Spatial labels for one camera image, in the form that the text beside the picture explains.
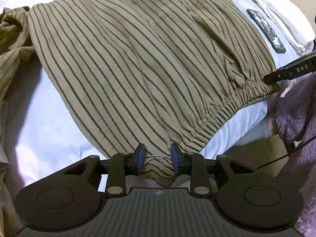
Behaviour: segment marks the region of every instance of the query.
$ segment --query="black phone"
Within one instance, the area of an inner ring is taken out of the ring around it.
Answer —
[[[266,21],[266,19],[261,15],[261,13],[251,9],[247,9],[247,12],[250,15],[250,17],[256,22],[259,28],[263,31],[263,33],[265,34],[265,36],[267,37],[275,51],[277,53],[285,53],[286,48],[282,44],[277,34],[271,28],[269,23]]]

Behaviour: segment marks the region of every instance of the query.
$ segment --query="bed sheet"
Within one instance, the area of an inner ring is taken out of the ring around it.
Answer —
[[[0,0],[0,9],[31,7],[50,1],[53,0]],[[263,13],[251,0],[232,1],[248,18],[250,17],[246,13],[247,8]],[[280,68],[298,58],[298,55],[277,26],[267,17],[266,19],[287,49],[285,54],[277,54],[264,37],[276,67]],[[287,83],[283,82],[282,89],[286,86]],[[205,158],[214,159],[235,145],[264,119],[279,95],[280,93],[271,95],[239,110],[219,129],[201,154]],[[5,181],[13,197],[24,186],[91,154],[105,159],[78,129],[36,56],[29,69],[21,75],[19,82],[8,92],[6,100],[8,114],[4,150],[10,165]],[[264,137],[266,131],[264,128],[259,130],[259,138]],[[106,176],[102,178],[100,190],[104,188],[105,181]]]

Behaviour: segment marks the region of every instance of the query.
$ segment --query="white cloth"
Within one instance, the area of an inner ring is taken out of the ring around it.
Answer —
[[[313,45],[315,32],[302,11],[289,0],[253,0],[281,29],[299,55]]]

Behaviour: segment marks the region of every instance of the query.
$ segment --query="purple fleece robe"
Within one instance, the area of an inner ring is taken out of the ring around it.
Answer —
[[[280,98],[276,105],[280,137],[303,143],[316,135],[316,74],[310,74]],[[306,237],[316,237],[316,139],[292,154],[277,175],[299,189],[304,207],[295,228]]]

